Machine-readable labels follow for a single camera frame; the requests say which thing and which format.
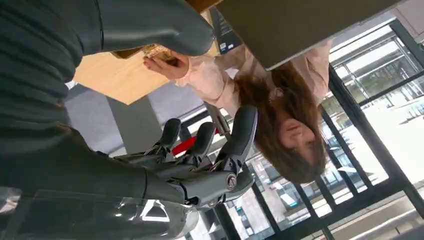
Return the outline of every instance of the woman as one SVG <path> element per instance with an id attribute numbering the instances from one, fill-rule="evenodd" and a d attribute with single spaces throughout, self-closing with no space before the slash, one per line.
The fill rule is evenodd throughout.
<path id="1" fill-rule="evenodd" d="M 256 106 L 256 147 L 287 180 L 308 183 L 326 163 L 318 105 L 328 91 L 330 48 L 325 42 L 272 71 L 244 45 L 216 58 L 173 52 L 177 66 L 158 58 L 144 64 L 232 116 L 240 105 Z M 238 69 L 234 79 L 225 72 L 229 68 Z"/>

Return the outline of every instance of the red object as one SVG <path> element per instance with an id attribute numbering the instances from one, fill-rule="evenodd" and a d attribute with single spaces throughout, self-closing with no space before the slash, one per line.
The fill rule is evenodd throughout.
<path id="1" fill-rule="evenodd" d="M 196 136 L 190 137 L 187 141 L 178 144 L 176 147 L 172 149 L 172 154 L 178 155 L 184 151 L 189 150 L 196 142 Z"/>

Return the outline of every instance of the long hair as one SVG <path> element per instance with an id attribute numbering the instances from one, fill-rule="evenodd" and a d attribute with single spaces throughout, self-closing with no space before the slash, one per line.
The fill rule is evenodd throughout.
<path id="1" fill-rule="evenodd" d="M 284 95 L 277 97 L 278 107 L 292 118 L 304 123 L 315 134 L 312 143 L 313 163 L 297 152 L 284 147 L 279 138 L 279 122 L 275 109 L 269 104 L 270 89 L 264 79 L 253 80 L 250 75 L 235 79 L 236 91 L 242 105 L 250 104 L 258 109 L 258 122 L 254 142 L 263 156 L 287 180 L 293 183 L 309 183 L 325 168 L 326 155 L 320 132 L 320 111 L 305 80 L 291 62 L 271 71 L 272 81 Z"/>

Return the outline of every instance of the pink blouse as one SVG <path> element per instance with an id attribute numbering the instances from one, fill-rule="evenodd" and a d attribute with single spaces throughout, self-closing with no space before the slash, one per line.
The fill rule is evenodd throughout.
<path id="1" fill-rule="evenodd" d="M 315 96 L 317 105 L 328 92 L 331 45 L 331 41 L 327 41 L 291 60 Z M 270 88 L 274 86 L 271 72 L 266 71 L 244 45 L 215 58 L 190 57 L 187 74 L 173 81 L 180 87 L 189 85 L 203 101 L 224 108 L 234 117 L 240 103 L 238 93 L 234 91 L 235 82 L 225 71 L 230 68 L 238 70 L 236 77 L 253 74 L 255 79 L 265 79 Z"/>

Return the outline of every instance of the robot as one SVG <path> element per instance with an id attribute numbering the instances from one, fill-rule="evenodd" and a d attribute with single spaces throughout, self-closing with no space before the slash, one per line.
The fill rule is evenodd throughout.
<path id="1" fill-rule="evenodd" d="M 70 81 L 85 55 L 161 44 L 198 56 L 211 27 L 184 0 L 0 0 L 0 239 L 144 240 L 184 236 L 197 210 L 246 192 L 240 172 L 257 124 L 243 106 L 215 162 L 215 126 L 168 160 L 180 131 L 170 119 L 148 151 L 114 158 L 62 124 Z"/>

